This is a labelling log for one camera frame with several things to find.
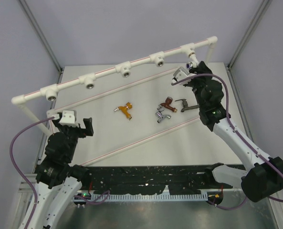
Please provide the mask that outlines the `white chrome knob faucet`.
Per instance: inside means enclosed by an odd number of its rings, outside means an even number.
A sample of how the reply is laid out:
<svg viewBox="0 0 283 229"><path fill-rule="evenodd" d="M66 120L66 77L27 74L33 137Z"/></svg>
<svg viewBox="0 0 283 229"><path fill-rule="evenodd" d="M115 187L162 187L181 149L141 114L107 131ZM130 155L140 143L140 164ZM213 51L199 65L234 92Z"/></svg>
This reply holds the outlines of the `white chrome knob faucet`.
<svg viewBox="0 0 283 229"><path fill-rule="evenodd" d="M199 65L199 61L197 60L195 53L190 54L189 59L190 61L186 63L186 68L196 68Z"/></svg>

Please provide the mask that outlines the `white pipe frame rack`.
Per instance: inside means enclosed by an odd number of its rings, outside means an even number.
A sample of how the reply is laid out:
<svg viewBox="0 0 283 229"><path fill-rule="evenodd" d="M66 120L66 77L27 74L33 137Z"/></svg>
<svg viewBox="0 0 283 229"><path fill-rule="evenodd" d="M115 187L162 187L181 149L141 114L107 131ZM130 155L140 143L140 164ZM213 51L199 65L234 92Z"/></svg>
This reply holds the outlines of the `white pipe frame rack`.
<svg viewBox="0 0 283 229"><path fill-rule="evenodd" d="M94 88L94 82L97 79L103 78L105 76L112 75L114 73L121 74L122 77L127 78L131 75L131 69L137 66L141 66L143 64L148 63L154 63L156 67L162 67L165 64L165 59L169 56L176 55L183 53L187 55L187 57L192 60L194 64L198 64L198 60L195 54L195 50L199 47L208 46L208 50L205 57L205 63L208 63L213 50L216 47L216 43L218 41L218 38L216 36L209 37L205 40L196 42L196 43L189 43L185 45L181 45L178 48L171 49L168 51L161 51L157 53L153 53L147 57L137 59L134 61L127 61L120 64L117 64L111 68L101 70L96 73L88 73L79 76L76 79L66 81L64 83L55 83L48 85L46 87L41 88L38 91L29 93L29 94L22 94L15 96L11 99L11 103L18 108L20 108L32 121L37 122L39 119L36 117L36 115L31 112L27 106L26 103L30 100L39 98L39 97L45 97L47 101L54 102L57 99L57 95L60 91L71 88L73 86L77 86L80 84L83 84L86 89L92 89Z"/></svg>

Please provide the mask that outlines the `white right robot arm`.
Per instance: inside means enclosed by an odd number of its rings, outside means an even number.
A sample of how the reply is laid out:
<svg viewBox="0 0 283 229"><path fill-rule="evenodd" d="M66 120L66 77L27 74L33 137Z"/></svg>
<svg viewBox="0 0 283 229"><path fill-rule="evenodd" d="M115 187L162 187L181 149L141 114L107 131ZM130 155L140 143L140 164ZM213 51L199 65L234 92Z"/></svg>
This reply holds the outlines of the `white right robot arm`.
<svg viewBox="0 0 283 229"><path fill-rule="evenodd" d="M272 198L283 189L283 160L263 152L235 125L227 85L203 61L197 66L187 63L184 73L184 86L195 95L201 122L232 149L246 169L239 181L245 196L253 202Z"/></svg>

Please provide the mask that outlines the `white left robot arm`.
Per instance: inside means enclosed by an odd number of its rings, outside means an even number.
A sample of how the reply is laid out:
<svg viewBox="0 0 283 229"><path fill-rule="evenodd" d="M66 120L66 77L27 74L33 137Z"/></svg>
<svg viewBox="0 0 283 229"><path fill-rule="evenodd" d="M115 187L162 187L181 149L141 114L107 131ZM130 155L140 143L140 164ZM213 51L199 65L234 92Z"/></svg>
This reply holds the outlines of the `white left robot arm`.
<svg viewBox="0 0 283 229"><path fill-rule="evenodd" d="M92 118L80 125L61 124L61 118L52 118L58 132L50 135L45 147L45 159L36 168L36 182L23 179L33 191L33 197L21 229L52 229L78 190L91 183L91 172L81 165L71 166L78 139L93 136Z"/></svg>

